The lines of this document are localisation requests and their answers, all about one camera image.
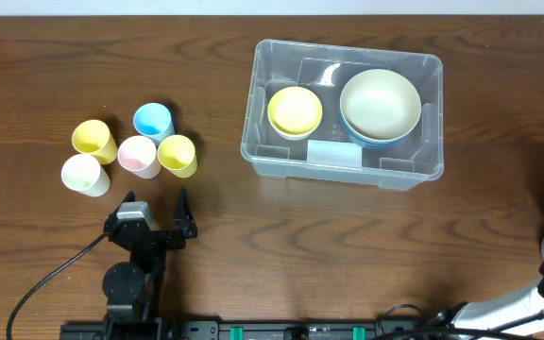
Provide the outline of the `beige bowl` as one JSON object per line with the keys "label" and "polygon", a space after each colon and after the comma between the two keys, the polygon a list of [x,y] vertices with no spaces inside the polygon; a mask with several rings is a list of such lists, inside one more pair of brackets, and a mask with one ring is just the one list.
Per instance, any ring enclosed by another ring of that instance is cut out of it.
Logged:
{"label": "beige bowl", "polygon": [[406,136],[416,127],[422,104],[417,89],[405,76],[372,69],[346,83],[340,94],[339,109],[359,136],[391,141]]}

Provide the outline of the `dark blue bowl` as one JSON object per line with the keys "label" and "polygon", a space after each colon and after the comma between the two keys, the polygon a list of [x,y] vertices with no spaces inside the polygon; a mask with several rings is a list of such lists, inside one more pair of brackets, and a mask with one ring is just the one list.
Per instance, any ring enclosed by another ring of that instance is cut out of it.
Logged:
{"label": "dark blue bowl", "polygon": [[348,138],[355,143],[356,145],[363,147],[363,148],[387,148],[389,146],[396,145],[398,143],[401,143],[405,136],[402,136],[398,139],[391,140],[391,141],[377,141],[377,140],[371,140],[367,138],[363,138],[359,136],[356,131],[348,124],[347,120],[345,119],[343,114],[340,114],[339,116],[340,122],[343,126],[343,128],[346,130]]}

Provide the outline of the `yellow small bowl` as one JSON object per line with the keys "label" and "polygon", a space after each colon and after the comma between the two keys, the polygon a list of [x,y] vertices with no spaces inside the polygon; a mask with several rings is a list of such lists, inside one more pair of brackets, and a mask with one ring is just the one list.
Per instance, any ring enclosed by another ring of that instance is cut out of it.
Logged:
{"label": "yellow small bowl", "polygon": [[318,96],[304,87],[292,86],[276,92],[268,102],[270,125],[288,133],[304,133],[318,127],[323,106]]}

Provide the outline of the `clear plastic storage bin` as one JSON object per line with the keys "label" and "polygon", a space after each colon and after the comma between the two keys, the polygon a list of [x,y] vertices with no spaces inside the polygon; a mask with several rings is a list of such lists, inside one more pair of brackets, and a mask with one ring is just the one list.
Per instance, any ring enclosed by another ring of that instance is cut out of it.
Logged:
{"label": "clear plastic storage bin", "polygon": [[[406,77],[421,98],[414,130],[388,146],[356,144],[341,120],[344,86],[372,69]],[[298,141],[281,137],[267,115],[273,95],[293,86],[312,91],[323,107],[320,125]],[[261,176],[399,191],[439,179],[444,171],[442,61],[432,54],[262,40],[254,53],[241,154]]]}

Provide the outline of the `white small bowl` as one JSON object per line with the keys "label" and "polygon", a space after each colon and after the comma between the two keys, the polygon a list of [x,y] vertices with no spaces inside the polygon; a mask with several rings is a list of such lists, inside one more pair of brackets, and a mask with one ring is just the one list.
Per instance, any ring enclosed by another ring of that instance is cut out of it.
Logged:
{"label": "white small bowl", "polygon": [[285,140],[289,141],[299,141],[304,140],[307,137],[309,137],[316,129],[317,127],[311,128],[310,130],[304,132],[304,133],[288,133],[283,130],[281,130],[279,127],[275,125],[271,125],[271,127]]}

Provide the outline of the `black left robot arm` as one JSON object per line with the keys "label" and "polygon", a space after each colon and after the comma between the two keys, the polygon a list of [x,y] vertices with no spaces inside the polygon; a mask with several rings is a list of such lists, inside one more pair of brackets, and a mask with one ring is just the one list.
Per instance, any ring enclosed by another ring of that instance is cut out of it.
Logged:
{"label": "black left robot arm", "polygon": [[187,192],[181,189],[170,229],[153,230],[155,218],[148,203],[128,192],[106,219],[108,240],[129,252],[129,260],[112,266],[102,282],[107,297],[107,316],[112,319],[146,321],[159,301],[166,254],[186,247],[197,237]]}

